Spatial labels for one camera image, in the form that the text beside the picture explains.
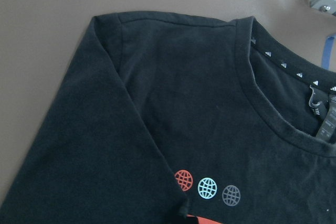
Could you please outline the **black graphic t-shirt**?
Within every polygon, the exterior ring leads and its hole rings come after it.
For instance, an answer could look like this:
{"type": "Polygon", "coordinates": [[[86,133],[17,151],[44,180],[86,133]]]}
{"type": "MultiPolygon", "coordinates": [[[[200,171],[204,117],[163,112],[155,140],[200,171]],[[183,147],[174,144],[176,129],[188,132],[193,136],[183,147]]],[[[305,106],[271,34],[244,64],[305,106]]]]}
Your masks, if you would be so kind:
{"type": "Polygon", "coordinates": [[[253,17],[95,16],[1,223],[335,223],[334,109],[253,17]]]}

